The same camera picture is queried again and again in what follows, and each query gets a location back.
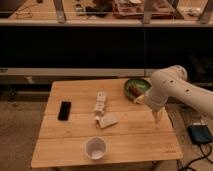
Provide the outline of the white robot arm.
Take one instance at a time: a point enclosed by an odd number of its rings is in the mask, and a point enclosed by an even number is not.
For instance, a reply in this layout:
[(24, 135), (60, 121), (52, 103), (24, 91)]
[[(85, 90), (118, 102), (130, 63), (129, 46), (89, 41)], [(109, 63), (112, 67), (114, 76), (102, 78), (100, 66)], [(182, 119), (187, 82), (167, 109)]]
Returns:
[(213, 119), (213, 91), (187, 82), (187, 71), (180, 65), (159, 69), (150, 77), (151, 87), (134, 103), (147, 105), (155, 123), (162, 119), (162, 110), (169, 97), (174, 97), (196, 111)]

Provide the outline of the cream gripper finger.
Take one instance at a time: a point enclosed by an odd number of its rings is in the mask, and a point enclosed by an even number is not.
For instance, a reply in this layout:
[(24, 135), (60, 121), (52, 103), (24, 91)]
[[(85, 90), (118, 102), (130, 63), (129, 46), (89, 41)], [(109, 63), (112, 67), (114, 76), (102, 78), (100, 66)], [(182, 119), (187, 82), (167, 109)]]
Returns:
[(137, 104), (144, 104), (144, 95), (140, 95), (134, 99), (133, 103)]
[(155, 120), (155, 123), (159, 123), (160, 121), (160, 113), (159, 112), (156, 112), (156, 111), (152, 111), (152, 115), (154, 117), (154, 120)]

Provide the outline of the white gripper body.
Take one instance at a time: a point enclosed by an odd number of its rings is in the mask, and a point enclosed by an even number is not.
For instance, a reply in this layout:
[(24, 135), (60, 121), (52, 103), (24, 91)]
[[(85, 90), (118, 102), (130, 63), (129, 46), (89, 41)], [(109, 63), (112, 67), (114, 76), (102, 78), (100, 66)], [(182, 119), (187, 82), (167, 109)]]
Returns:
[(159, 111), (165, 106), (167, 99), (165, 97), (156, 98), (150, 93), (146, 93), (144, 95), (144, 102), (153, 111)]

